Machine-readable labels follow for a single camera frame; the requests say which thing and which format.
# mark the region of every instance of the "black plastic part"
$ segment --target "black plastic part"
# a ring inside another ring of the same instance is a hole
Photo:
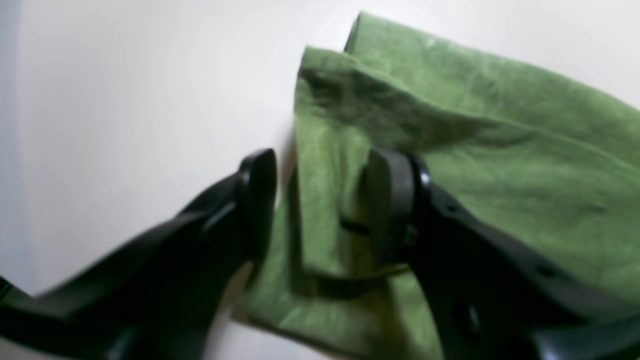
[[[373,148],[366,174],[374,264],[395,263],[410,232],[415,192],[411,163],[404,154]]]
[[[228,280],[266,251],[275,183],[274,152],[253,153],[66,285],[1,305],[0,336],[76,359],[200,359]]]
[[[377,249],[404,246],[394,253],[406,256],[418,278],[448,360],[640,357],[637,307],[587,286],[521,241],[478,221],[431,181],[422,159],[407,158],[417,239],[407,244],[387,236],[385,241],[396,245]]]

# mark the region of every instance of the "green fabric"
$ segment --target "green fabric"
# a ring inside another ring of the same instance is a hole
[[[376,359],[441,359],[404,267],[374,271],[362,169],[421,154],[481,220],[640,304],[640,112],[560,75],[361,14],[344,53],[308,48],[296,88],[298,176],[242,306],[256,321]]]

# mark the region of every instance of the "green cloth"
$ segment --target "green cloth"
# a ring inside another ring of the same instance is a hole
[[[640,112],[557,74],[361,14],[344,53],[308,48],[297,177],[242,307],[375,359],[443,358],[406,267],[376,272],[361,173],[382,145],[421,154],[475,216],[640,304]]]

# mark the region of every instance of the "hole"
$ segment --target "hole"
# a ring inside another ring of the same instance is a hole
[[[540,275],[547,277],[549,279],[551,279],[552,277],[556,276],[556,272],[554,271],[554,269],[545,266],[545,265],[538,265],[538,267],[536,268],[538,273],[540,273]]]
[[[453,321],[463,338],[475,343],[480,334],[480,317],[476,307],[469,301],[458,299],[453,302]]]

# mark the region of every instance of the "white background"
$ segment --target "white background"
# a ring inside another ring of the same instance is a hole
[[[284,158],[305,46],[341,50],[360,10],[640,108],[636,0],[0,0],[0,274],[45,291],[249,152]],[[229,326],[225,344],[255,336],[259,359],[308,355]]]

